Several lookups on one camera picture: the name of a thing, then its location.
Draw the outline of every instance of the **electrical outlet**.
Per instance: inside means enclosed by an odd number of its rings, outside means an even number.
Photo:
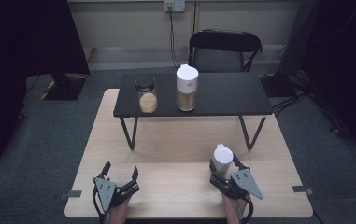
[[[164,1],[164,11],[174,11],[174,0],[165,0]]]
[[[186,3],[184,0],[175,0],[174,11],[182,12],[186,8]]]
[[[183,12],[186,9],[185,0],[164,0],[164,11]]]

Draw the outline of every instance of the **light wood tabletop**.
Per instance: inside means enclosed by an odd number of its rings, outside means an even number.
[[[120,187],[137,166],[140,191],[129,202],[128,218],[225,217],[221,194],[209,183],[209,160],[217,144],[230,148],[250,167],[263,194],[252,196],[254,217],[310,217],[312,207],[274,115],[267,120],[256,145],[248,150],[238,117],[140,118],[136,147],[128,147],[113,109],[119,90],[105,92],[72,190],[64,210],[68,217],[98,217],[92,199],[92,178],[110,161],[110,180]],[[262,116],[245,116],[253,136]],[[134,118],[125,119],[128,130]],[[237,171],[232,164],[230,171]]]

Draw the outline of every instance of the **metal table leg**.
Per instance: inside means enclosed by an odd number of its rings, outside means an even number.
[[[124,118],[120,118],[120,122],[121,122],[122,128],[124,129],[124,133],[125,133],[125,137],[128,142],[128,146],[131,150],[134,150],[134,148],[135,148],[137,120],[138,120],[138,117],[135,117],[134,131],[132,133],[132,140],[131,140],[128,130],[127,130],[127,126],[125,125],[125,120],[124,120]]]
[[[248,149],[253,149],[254,143],[256,142],[257,137],[259,136],[260,130],[262,129],[262,127],[264,125],[265,118],[266,118],[266,116],[262,117],[259,127],[256,130],[256,134],[254,134],[252,142],[250,142],[247,127],[245,126],[244,118],[242,118],[242,116],[239,116],[239,121],[241,121],[241,127],[242,127],[242,131],[244,132],[245,141],[247,143]]]

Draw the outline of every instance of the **black tabletop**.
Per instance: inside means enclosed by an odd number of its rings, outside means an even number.
[[[157,109],[140,110],[135,79],[155,78]],[[198,76],[197,104],[192,111],[177,106],[176,74],[129,74],[122,77],[114,117],[190,117],[270,115],[271,105],[260,79],[252,73],[203,73]]]

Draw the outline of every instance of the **table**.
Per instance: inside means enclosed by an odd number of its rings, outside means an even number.
[[[142,113],[139,107],[136,78],[155,78],[157,110]],[[252,141],[249,140],[243,116],[271,115],[273,110],[265,95],[259,77],[253,73],[207,73],[198,77],[197,104],[192,111],[181,111],[176,105],[176,74],[131,74],[124,75],[114,108],[114,117],[120,118],[130,149],[135,148],[136,128],[139,117],[195,117],[238,116],[248,149],[252,149],[266,116],[263,116]],[[130,138],[124,118],[135,117]]]
[[[143,118],[135,150],[126,149],[124,133],[112,111],[119,90],[107,90],[93,124],[64,210],[68,217],[97,217],[92,178],[107,161],[111,180],[122,186],[137,166],[140,191],[129,203],[128,218],[221,218],[221,195],[209,183],[209,160],[217,144],[230,148],[251,172],[263,194],[253,197],[254,217],[310,217],[312,208],[274,115],[264,123],[253,150],[247,150],[238,117]],[[262,117],[245,117],[249,135]],[[134,125],[127,119],[128,127]]]

